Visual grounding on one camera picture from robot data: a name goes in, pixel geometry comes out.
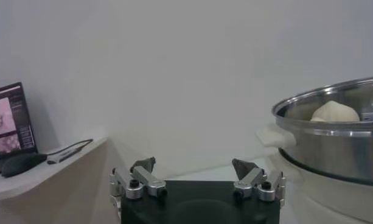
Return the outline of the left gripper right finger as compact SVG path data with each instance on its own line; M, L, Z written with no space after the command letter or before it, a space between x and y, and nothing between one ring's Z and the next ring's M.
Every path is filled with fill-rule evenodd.
M260 201L277 200L280 207L285 205L286 177L282 171L273 170L266 173L264 169L252 162L235 158L231 162L239 179L234 182L233 191L237 203L242 203L256 194Z

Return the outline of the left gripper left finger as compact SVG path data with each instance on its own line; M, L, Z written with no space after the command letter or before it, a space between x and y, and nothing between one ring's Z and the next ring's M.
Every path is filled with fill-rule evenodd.
M144 192L162 202L167 197L167 184L152 172L155 157L136 161L129 169L115 167L109 174L110 200L118 213L122 212L122 198L140 200Z

